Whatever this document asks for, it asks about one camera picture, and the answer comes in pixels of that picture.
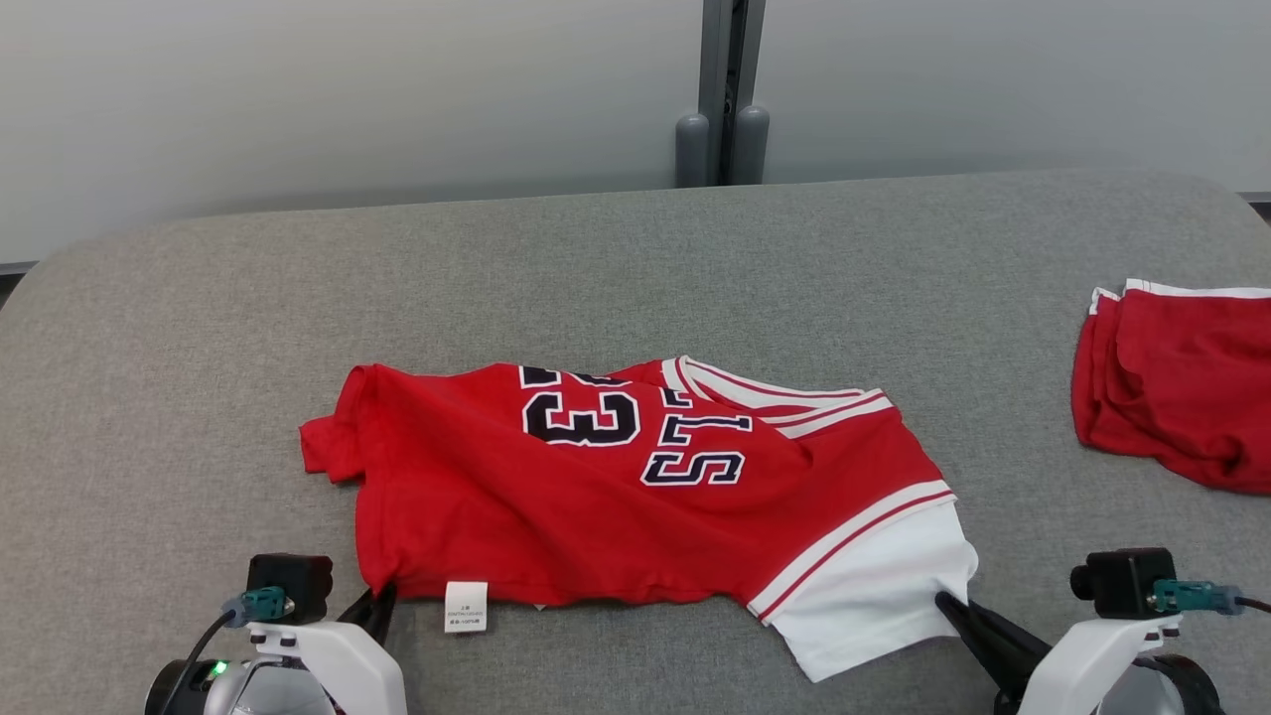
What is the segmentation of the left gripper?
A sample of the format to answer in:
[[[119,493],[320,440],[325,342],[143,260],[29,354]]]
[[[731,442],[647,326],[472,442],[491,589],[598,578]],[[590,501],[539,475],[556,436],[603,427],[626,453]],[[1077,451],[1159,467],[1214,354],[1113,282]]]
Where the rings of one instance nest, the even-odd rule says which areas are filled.
[[[400,665],[383,646],[397,602],[386,584],[337,622],[250,622],[248,715],[408,715]]]

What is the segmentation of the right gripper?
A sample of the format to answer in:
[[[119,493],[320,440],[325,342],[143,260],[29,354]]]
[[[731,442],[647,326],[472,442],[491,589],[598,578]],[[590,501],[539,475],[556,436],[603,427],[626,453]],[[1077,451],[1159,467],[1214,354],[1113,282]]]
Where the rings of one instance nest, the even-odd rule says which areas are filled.
[[[1097,618],[1066,630],[1060,643],[1035,638],[995,611],[948,592],[935,606],[994,679],[991,715],[1096,715],[1117,679],[1143,652],[1162,646],[1181,616],[1146,621]]]

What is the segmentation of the red basketball jersey white sleeves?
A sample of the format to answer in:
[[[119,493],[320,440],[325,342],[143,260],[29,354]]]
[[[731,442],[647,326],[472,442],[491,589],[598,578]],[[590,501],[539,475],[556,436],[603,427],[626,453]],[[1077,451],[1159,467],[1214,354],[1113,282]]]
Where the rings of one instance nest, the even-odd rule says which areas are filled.
[[[979,566],[953,489],[880,389],[808,392],[691,357],[605,376],[369,363],[299,436],[309,474],[358,485],[372,591],[727,597],[813,682],[952,638],[935,596],[966,599]]]

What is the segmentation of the red shorts white trim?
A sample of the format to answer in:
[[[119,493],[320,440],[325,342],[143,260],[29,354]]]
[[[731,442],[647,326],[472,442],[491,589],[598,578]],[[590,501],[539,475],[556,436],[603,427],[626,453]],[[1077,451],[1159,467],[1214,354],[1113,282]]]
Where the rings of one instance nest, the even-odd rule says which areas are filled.
[[[1271,495],[1271,288],[1096,288],[1077,339],[1085,448],[1154,458],[1218,491]]]

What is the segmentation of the grey partition post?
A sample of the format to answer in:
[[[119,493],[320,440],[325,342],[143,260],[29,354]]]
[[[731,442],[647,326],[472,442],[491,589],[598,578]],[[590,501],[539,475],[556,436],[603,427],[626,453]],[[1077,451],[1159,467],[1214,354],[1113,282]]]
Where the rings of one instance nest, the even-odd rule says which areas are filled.
[[[675,185],[758,185],[771,127],[771,114],[755,100],[766,0],[702,5],[698,102],[675,126]]]

